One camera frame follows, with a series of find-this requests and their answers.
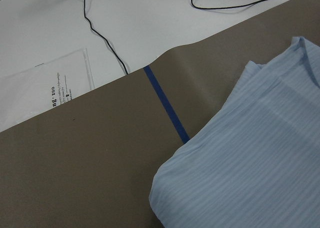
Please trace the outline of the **light blue button shirt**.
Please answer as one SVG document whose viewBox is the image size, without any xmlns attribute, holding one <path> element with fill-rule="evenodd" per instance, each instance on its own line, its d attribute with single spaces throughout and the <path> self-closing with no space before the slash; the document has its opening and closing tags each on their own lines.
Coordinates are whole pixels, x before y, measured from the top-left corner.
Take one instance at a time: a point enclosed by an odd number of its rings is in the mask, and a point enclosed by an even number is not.
<svg viewBox="0 0 320 228">
<path fill-rule="evenodd" d="M 319 227 L 320 49 L 248 62 L 223 107 L 153 178 L 165 227 Z"/>
</svg>

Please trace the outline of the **brown paper table cover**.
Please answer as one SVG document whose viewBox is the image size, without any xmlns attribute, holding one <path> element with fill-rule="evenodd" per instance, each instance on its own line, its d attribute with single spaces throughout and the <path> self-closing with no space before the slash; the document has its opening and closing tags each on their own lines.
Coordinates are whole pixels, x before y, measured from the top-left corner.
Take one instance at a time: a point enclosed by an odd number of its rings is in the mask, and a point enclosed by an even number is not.
<svg viewBox="0 0 320 228">
<path fill-rule="evenodd" d="M 266 63 L 293 36 L 320 42 L 320 0 L 290 0 L 150 68 L 189 137 L 218 112 L 248 61 Z M 161 227 L 149 193 L 183 141 L 145 71 L 0 135 L 1 227 Z"/>
</svg>

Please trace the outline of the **clear plastic bag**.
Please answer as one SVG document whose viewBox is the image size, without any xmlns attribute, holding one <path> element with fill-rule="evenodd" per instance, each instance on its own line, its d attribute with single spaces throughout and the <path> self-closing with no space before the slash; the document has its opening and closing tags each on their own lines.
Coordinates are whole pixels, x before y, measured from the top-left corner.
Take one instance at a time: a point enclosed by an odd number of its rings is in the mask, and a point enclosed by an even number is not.
<svg viewBox="0 0 320 228">
<path fill-rule="evenodd" d="M 95 88 L 87 49 L 0 79 L 0 129 L 5 131 Z"/>
</svg>

